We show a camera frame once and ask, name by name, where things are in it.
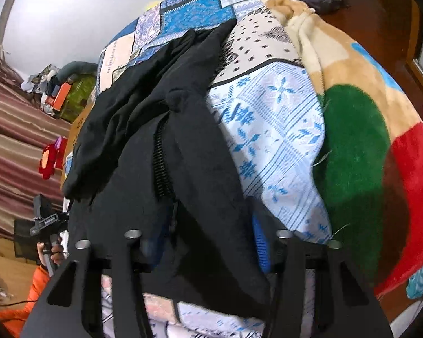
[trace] curtain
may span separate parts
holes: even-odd
[[[70,124],[34,108],[21,91],[20,76],[0,59],[0,237],[12,239],[15,219],[33,218],[33,197],[42,193],[62,207],[61,171],[43,180],[42,149],[58,136],[68,137]]]

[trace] bed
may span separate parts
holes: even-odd
[[[368,52],[303,2],[158,3],[103,49],[96,88],[67,151],[96,98],[128,67],[188,29],[232,18],[237,25],[206,100],[244,195],[260,197],[307,241],[335,236],[378,296],[393,290],[423,266],[423,123]],[[70,151],[65,174],[72,161]]]

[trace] orange shirt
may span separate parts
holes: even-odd
[[[39,266],[33,274],[33,284],[27,300],[37,300],[44,290],[50,277],[46,270]],[[26,303],[21,310],[1,310],[0,320],[11,335],[15,338],[20,336],[23,325],[28,319],[35,303]]]

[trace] orange box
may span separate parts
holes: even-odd
[[[68,84],[67,82],[61,85],[58,95],[56,96],[56,99],[53,103],[54,110],[57,110],[58,112],[61,110],[61,107],[64,104],[64,100],[66,100],[66,97],[68,96],[71,87],[72,85]]]

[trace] silver bolt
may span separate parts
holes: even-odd
[[[290,230],[277,230],[276,235],[279,239],[290,239],[294,236]]]
[[[124,236],[126,239],[138,239],[141,237],[142,232],[141,230],[128,230]]]
[[[89,240],[79,240],[75,243],[77,249],[87,249],[91,245]]]
[[[326,245],[331,249],[341,249],[343,247],[343,244],[335,239],[329,240]]]

